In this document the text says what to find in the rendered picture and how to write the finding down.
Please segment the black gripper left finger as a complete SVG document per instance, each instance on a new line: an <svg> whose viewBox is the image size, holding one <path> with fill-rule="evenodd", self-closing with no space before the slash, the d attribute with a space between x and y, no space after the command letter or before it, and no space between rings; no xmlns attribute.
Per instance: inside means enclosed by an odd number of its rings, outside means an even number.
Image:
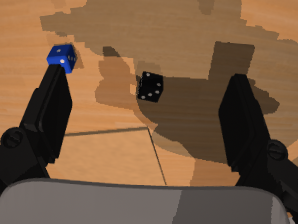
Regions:
<svg viewBox="0 0 298 224"><path fill-rule="evenodd" d="M50 64L19 127L9 128L1 136L0 196L15 182L50 178L45 167L59 158L71 110L65 68Z"/></svg>

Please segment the blue die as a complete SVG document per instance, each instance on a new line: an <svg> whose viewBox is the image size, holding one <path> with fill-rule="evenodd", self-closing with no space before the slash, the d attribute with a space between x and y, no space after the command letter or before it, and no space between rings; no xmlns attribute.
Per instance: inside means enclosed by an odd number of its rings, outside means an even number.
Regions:
<svg viewBox="0 0 298 224"><path fill-rule="evenodd" d="M76 63L76 57L71 44L53 46L46 59L48 65L61 64L65 68L66 74L72 73Z"/></svg>

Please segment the black die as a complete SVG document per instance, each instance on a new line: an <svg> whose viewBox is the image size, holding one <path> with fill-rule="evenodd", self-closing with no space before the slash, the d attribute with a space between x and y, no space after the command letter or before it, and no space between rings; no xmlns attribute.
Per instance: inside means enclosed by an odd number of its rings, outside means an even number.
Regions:
<svg viewBox="0 0 298 224"><path fill-rule="evenodd" d="M143 72L138 85L138 99L158 102L163 91L163 76Z"/></svg>

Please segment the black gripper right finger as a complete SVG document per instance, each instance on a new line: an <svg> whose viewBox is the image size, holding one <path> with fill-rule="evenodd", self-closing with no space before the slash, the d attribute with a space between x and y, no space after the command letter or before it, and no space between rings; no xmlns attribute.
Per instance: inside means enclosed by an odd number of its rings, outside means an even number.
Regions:
<svg viewBox="0 0 298 224"><path fill-rule="evenodd" d="M288 159L286 146L270 138L245 74L231 76L218 115L228 166L240 175L235 186L276 195L298 224L298 167Z"/></svg>

